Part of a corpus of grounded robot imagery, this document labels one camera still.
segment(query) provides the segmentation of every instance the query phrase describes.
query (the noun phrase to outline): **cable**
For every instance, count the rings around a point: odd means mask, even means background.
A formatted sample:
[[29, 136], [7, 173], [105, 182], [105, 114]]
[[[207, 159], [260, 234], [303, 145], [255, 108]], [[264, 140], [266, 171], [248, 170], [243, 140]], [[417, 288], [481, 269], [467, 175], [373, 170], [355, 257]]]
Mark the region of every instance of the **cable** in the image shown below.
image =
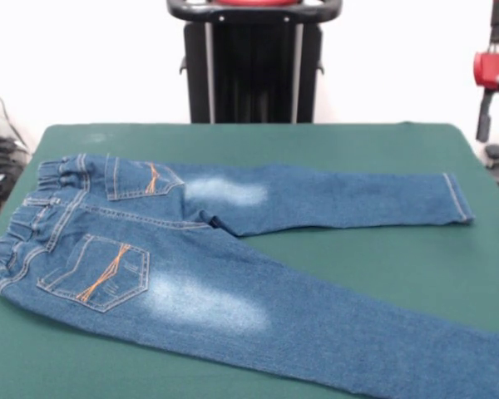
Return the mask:
[[11, 130], [13, 131], [13, 133], [15, 134], [15, 136], [22, 143], [22, 145], [24, 145], [25, 148], [29, 148], [27, 146], [27, 144], [26, 144], [26, 141], [22, 138], [22, 136], [20, 135], [20, 133], [18, 132], [18, 130], [15, 128], [15, 126], [13, 125], [13, 123], [11, 122], [11, 120], [9, 119], [9, 114], [7, 113], [6, 103], [4, 102], [4, 100], [1, 97], [0, 97], [0, 105], [2, 106], [3, 115], [4, 115], [7, 123], [11, 127]]

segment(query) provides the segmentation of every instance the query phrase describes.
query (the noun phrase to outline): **green table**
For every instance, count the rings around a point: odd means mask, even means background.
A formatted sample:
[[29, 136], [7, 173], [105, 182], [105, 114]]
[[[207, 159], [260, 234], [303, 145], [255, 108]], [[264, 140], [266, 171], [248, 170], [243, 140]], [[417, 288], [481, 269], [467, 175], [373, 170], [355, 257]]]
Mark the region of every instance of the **green table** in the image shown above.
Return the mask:
[[[322, 170], [454, 172], [472, 227], [302, 229], [245, 240], [293, 268], [399, 306], [499, 332], [499, 189], [451, 126], [53, 126], [0, 218], [36, 185], [42, 160], [77, 152], [137, 160]], [[325, 387], [77, 331], [0, 297], [0, 398], [350, 397]]]

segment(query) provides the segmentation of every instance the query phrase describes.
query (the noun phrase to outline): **denim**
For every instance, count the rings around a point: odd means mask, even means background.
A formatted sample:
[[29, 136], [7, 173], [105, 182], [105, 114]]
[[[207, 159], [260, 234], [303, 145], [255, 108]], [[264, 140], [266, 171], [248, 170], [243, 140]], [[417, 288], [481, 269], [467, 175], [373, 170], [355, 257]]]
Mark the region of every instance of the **denim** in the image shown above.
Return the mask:
[[473, 220], [449, 174], [75, 155], [41, 164], [12, 215], [0, 295], [91, 333], [347, 392], [495, 399], [499, 334], [300, 273], [238, 239]]

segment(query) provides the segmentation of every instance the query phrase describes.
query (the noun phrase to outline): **children's jeans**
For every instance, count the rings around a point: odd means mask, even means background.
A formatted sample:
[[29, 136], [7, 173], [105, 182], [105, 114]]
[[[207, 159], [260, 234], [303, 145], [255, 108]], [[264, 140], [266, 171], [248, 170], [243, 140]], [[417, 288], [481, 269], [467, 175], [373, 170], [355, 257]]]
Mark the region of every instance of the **children's jeans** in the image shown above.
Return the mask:
[[499, 335], [299, 273], [237, 239], [472, 220], [448, 174], [77, 155], [41, 164], [12, 216], [0, 294], [88, 332], [348, 392], [495, 399]]

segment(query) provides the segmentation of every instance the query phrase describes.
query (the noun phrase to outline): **white wall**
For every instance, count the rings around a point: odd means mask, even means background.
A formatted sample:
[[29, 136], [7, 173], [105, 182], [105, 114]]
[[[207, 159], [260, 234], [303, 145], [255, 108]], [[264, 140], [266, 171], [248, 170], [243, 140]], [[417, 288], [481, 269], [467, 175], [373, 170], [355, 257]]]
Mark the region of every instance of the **white wall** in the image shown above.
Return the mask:
[[[447, 122], [473, 143], [491, 6], [344, 0], [324, 25], [316, 121]], [[182, 29], [163, 0], [0, 0], [0, 94], [36, 142], [55, 123], [187, 122]], [[492, 115], [499, 142], [499, 97]]]

